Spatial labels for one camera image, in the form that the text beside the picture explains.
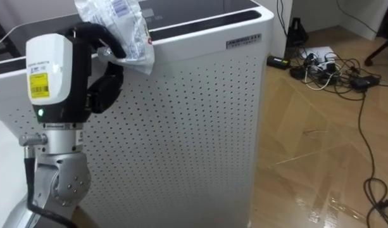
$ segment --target plastic bag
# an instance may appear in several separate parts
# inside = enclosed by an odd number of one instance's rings
[[[111,49],[98,49],[102,60],[150,74],[154,64],[154,48],[146,21],[137,0],[74,0],[84,22],[105,26],[122,45],[125,59],[113,56]]]

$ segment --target black chair leg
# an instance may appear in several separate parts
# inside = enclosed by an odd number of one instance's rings
[[[373,62],[372,62],[372,59],[374,57],[376,57],[379,53],[381,53],[385,48],[388,48],[388,40],[385,42],[385,44],[383,44],[382,46],[380,46],[376,51],[374,51],[364,62],[364,64],[366,66],[372,66],[373,65]]]

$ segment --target black power adapter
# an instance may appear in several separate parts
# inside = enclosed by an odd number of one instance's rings
[[[380,80],[373,75],[360,77],[350,81],[351,87],[356,91],[365,92],[368,88],[379,85]]]
[[[267,66],[286,70],[291,67],[291,61],[276,56],[267,57]]]
[[[299,67],[294,67],[289,70],[289,74],[291,77],[293,77],[296,80],[302,80],[305,78],[305,73],[306,70],[305,68],[299,66]]]

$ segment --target charger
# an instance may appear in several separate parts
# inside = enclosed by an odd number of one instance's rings
[[[332,73],[337,72],[337,68],[335,67],[334,61],[326,63],[326,69],[325,70],[326,70],[326,72],[328,74],[332,74]]]
[[[373,75],[360,77],[350,81],[351,87],[356,91],[365,92],[368,88],[379,85],[380,80]]]
[[[267,57],[267,66],[286,70],[291,67],[291,61],[276,56]]]

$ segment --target warning sticker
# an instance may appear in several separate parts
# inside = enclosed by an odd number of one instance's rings
[[[38,73],[29,77],[32,98],[48,98],[49,81],[46,73]]]

